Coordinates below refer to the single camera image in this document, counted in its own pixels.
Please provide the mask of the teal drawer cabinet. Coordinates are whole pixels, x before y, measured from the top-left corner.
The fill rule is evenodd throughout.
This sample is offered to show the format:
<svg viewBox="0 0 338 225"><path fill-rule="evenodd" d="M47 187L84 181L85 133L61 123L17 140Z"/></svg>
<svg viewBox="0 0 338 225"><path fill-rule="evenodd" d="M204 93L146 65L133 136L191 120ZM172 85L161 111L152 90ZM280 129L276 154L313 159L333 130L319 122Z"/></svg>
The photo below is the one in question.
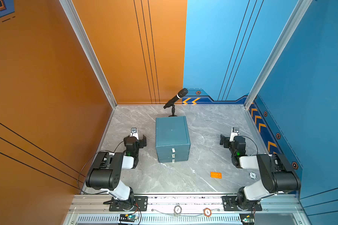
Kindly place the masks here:
<svg viewBox="0 0 338 225"><path fill-rule="evenodd" d="M185 116L156 118L155 149L159 163L189 159L191 141Z"/></svg>

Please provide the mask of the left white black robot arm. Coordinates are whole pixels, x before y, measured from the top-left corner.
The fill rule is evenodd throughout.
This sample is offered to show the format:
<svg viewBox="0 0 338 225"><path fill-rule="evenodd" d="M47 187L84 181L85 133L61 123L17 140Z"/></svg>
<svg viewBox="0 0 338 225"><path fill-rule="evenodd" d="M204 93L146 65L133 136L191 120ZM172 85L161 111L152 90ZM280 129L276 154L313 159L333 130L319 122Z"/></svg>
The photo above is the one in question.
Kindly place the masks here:
<svg viewBox="0 0 338 225"><path fill-rule="evenodd" d="M138 139L135 136L125 137L123 143L126 150L123 152L97 153L85 179L87 187L103 191L112 196L104 202L110 205L113 211L132 211L138 208L134 191L121 180L123 169L135 169L139 162L139 151L146 147L146 136Z"/></svg>

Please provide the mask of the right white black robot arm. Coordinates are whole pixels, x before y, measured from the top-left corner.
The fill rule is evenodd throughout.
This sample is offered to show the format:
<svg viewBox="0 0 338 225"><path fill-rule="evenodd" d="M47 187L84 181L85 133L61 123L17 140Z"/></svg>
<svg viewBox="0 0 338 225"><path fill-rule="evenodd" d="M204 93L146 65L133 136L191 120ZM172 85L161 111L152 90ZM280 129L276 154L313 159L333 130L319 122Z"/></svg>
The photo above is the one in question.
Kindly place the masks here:
<svg viewBox="0 0 338 225"><path fill-rule="evenodd" d="M239 169L253 169L260 180L241 187L236 197L223 197L225 211L261 210L260 201L277 193L289 193L301 188L301 181L284 154L246 154L242 136L220 136L220 145L231 152L232 163Z"/></svg>

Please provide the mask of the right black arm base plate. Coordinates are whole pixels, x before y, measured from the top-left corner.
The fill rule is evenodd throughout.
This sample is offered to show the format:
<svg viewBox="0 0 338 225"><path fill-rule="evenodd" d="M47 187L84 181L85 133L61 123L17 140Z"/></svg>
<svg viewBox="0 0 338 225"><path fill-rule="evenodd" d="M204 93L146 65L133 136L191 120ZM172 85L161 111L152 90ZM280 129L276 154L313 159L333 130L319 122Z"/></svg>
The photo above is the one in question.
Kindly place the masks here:
<svg viewBox="0 0 338 225"><path fill-rule="evenodd" d="M224 211L262 211L260 201L250 201L245 197L241 200L235 196L222 197Z"/></svg>

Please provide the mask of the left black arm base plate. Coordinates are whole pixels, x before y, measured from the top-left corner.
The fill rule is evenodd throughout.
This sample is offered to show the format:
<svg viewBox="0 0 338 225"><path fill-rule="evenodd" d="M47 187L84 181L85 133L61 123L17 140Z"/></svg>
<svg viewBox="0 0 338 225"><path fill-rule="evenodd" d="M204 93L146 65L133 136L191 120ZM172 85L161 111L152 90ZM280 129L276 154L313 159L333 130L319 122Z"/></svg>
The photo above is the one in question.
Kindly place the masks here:
<svg viewBox="0 0 338 225"><path fill-rule="evenodd" d="M126 201L116 200L115 198L111 199L111 204L109 206L109 211L111 212L121 212L121 211L147 211L148 206L148 197L147 196L134 196Z"/></svg>

